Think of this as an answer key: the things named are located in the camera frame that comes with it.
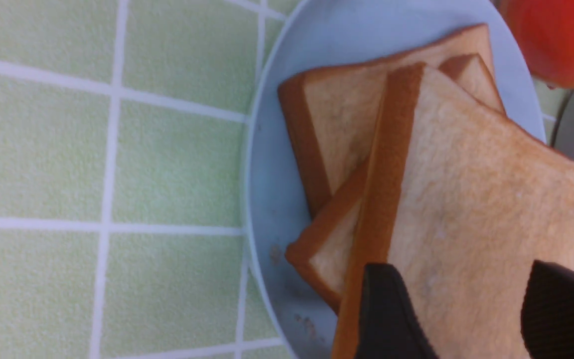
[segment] light blue plate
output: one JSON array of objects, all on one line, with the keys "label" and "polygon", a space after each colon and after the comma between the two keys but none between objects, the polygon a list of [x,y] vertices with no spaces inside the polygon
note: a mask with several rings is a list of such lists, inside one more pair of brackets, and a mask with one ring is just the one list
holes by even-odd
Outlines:
[{"label": "light blue plate", "polygon": [[389,55],[481,22],[490,27],[497,87],[508,116],[544,141],[542,114],[524,58],[488,0],[304,0],[287,20],[248,123],[242,205],[253,275],[294,357],[328,358],[336,316],[283,257],[310,218],[278,85],[301,71]]}]

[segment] crumb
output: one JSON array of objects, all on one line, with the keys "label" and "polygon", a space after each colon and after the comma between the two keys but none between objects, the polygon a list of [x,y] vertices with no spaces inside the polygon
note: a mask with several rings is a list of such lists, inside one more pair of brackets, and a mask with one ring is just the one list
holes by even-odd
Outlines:
[{"label": "crumb", "polygon": [[271,248],[269,248],[269,259],[272,260],[272,264],[274,266],[278,266],[281,261],[281,257],[283,256],[283,251],[281,248],[275,244]]},{"label": "crumb", "polygon": [[305,325],[305,331],[309,338],[316,339],[316,327],[309,317],[305,318],[303,325]]}]

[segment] bread slice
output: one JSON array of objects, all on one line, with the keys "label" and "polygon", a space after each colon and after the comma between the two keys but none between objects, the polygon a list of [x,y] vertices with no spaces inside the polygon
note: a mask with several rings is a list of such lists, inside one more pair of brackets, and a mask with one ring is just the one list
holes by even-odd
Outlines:
[{"label": "bread slice", "polygon": [[426,64],[389,76],[333,359],[353,359],[362,275],[390,263],[440,358],[528,358],[534,259],[574,270],[574,162]]},{"label": "bread slice", "polygon": [[438,67],[463,54],[480,54],[495,73],[487,25],[366,63],[305,71],[280,85],[278,96],[312,216],[369,155],[386,74],[418,61]]},{"label": "bread slice", "polygon": [[[440,69],[474,98],[505,114],[495,82],[480,55],[453,57]],[[340,310],[366,178],[367,165],[363,162],[285,252],[287,261],[336,313]]]},{"label": "bread slice", "polygon": [[493,75],[488,71],[479,54],[452,57],[442,63],[439,69],[476,100],[501,114],[506,114]]}]

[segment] toast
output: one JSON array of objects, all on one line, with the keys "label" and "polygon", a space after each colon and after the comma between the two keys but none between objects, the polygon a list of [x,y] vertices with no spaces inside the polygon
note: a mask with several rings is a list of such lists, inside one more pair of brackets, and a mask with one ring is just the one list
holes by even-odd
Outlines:
[{"label": "toast", "polygon": [[[481,103],[501,114],[506,113],[495,82],[479,55],[453,57],[446,60],[440,70]],[[336,313],[340,309],[344,274],[366,178],[367,165],[363,162],[319,212],[312,225],[285,251],[287,261]]]},{"label": "toast", "polygon": [[438,357],[528,358],[533,260],[574,270],[574,162],[426,64],[382,98],[332,358],[356,353],[367,263],[399,270]]},{"label": "toast", "polygon": [[494,76],[488,27],[481,24],[388,57],[305,71],[278,87],[312,216],[369,155],[386,74],[418,61],[438,67],[465,54],[480,54]]}]

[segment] tiled surface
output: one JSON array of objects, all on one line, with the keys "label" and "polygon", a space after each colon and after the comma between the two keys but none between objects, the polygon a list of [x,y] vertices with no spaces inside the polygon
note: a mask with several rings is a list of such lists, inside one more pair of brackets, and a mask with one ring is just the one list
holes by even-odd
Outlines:
[{"label": "tiled surface", "polygon": [[[244,125],[227,119],[298,0],[251,2],[264,33],[236,1],[0,0],[0,358],[287,359],[251,276],[239,303]],[[114,127],[121,63],[139,95]],[[567,94],[537,91],[558,115]]]},{"label": "tiled surface", "polygon": [[274,338],[278,334],[274,329],[263,298],[258,291],[258,285],[251,273],[249,273],[249,283],[247,287],[247,297],[245,302],[245,330],[244,339],[246,341],[253,341],[255,339]]},{"label": "tiled surface", "polygon": [[234,341],[241,257],[240,238],[112,236],[103,356]]},{"label": "tiled surface", "polygon": [[291,13],[298,3],[299,0],[267,0],[269,8],[285,14]]},{"label": "tiled surface", "polygon": [[240,225],[243,125],[124,102],[116,222]]},{"label": "tiled surface", "polygon": [[272,51],[274,43],[276,42],[276,39],[278,39],[278,34],[280,34],[282,28],[282,21],[278,21],[275,18],[265,19],[265,56],[263,63],[267,61],[267,57],[269,57],[269,53]]},{"label": "tiled surface", "polygon": [[0,60],[110,82],[114,0],[0,0]]},{"label": "tiled surface", "polygon": [[242,355],[242,359],[291,359],[287,348],[278,346],[272,348],[263,348],[258,350],[251,350]]},{"label": "tiled surface", "polygon": [[257,15],[221,0],[138,0],[124,84],[245,112],[254,90]]},{"label": "tiled surface", "polygon": [[0,358],[86,358],[97,236],[0,230]]},{"label": "tiled surface", "polygon": [[0,76],[0,216],[100,220],[109,103]]}]

